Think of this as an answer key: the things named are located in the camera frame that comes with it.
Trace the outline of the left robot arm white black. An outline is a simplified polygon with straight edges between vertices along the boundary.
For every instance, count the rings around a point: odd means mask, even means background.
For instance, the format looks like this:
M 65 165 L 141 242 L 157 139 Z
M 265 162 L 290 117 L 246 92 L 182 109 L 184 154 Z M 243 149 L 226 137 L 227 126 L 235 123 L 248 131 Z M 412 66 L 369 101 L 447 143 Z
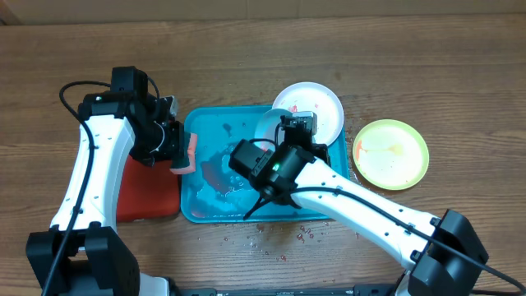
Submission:
M 174 121 L 174 98 L 136 91 L 87 95 L 74 111 L 80 143 L 72 177 L 47 231 L 26 256 L 44 295 L 178 295 L 174 280 L 140 271 L 118 236 L 118 198 L 128 158 L 189 165 L 196 136 Z

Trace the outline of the red sponge with dark back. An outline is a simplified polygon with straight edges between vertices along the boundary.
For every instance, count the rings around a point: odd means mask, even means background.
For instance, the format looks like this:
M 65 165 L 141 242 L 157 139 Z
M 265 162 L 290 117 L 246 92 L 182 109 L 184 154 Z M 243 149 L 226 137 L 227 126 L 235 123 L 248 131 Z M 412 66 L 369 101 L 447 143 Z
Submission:
M 176 175 L 190 174 L 196 171 L 196 144 L 198 136 L 195 133 L 184 132 L 178 139 L 176 152 L 172 158 L 170 171 Z

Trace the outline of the yellow-green plate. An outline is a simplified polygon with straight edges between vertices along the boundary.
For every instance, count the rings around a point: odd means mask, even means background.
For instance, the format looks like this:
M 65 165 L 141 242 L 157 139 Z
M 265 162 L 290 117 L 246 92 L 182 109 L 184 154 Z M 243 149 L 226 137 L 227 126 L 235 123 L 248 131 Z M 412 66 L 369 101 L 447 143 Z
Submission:
M 422 135 L 394 119 L 368 123 L 355 136 L 352 152 L 358 173 L 370 184 L 388 191 L 418 184 L 430 162 Z

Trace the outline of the light blue plate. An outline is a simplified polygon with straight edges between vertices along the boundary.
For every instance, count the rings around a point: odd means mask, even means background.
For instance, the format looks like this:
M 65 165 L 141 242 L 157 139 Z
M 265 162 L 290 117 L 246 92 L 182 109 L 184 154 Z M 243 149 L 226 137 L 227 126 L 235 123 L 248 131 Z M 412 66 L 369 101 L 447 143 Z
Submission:
M 256 125 L 255 138 L 267 138 L 274 140 L 275 129 L 281 124 L 281 116 L 292 116 L 286 109 L 271 109 L 264 113 Z

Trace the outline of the white plate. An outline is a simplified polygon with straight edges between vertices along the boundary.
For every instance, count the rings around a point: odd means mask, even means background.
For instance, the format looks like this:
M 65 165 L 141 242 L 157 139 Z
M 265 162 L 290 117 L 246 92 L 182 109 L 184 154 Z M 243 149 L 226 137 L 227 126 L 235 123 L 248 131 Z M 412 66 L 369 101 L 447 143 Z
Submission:
M 330 146 L 344 127 L 344 109 L 338 96 L 319 83 L 298 82 L 286 87 L 276 97 L 272 108 L 291 113 L 314 113 L 316 144 Z

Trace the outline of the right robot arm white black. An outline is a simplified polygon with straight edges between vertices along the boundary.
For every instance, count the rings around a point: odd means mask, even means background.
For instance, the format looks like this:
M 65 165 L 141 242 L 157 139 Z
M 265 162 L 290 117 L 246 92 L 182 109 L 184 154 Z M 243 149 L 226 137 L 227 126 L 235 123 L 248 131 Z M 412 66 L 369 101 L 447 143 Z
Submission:
M 313 115 L 264 114 L 258 129 L 274 149 L 249 144 L 247 178 L 258 204 L 320 212 L 358 231 L 405 270 L 397 295 L 470 295 L 488 254 L 469 220 L 448 210 L 442 217 L 389 201 L 337 174 L 328 149 L 311 139 Z

